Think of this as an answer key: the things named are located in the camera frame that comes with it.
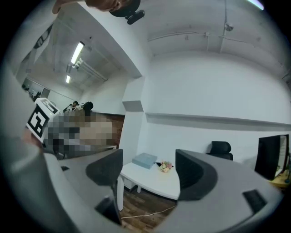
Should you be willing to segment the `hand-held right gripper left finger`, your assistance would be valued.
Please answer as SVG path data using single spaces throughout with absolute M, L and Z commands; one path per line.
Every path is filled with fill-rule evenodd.
M 122 150 L 57 160 L 44 155 L 56 195 L 80 233 L 114 233 L 121 218 L 115 185 L 122 169 Z

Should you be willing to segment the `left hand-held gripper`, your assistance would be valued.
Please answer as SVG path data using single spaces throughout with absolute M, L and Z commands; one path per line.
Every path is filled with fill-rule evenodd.
M 47 98 L 38 98 L 34 103 L 35 108 L 26 126 L 32 134 L 43 143 L 48 122 L 59 114 L 60 110 Z

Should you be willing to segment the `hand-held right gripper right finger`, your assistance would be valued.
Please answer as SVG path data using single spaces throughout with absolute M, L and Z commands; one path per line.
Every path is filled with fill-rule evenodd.
M 161 233 L 257 233 L 282 194 L 250 168 L 226 159 L 176 150 L 177 205 Z

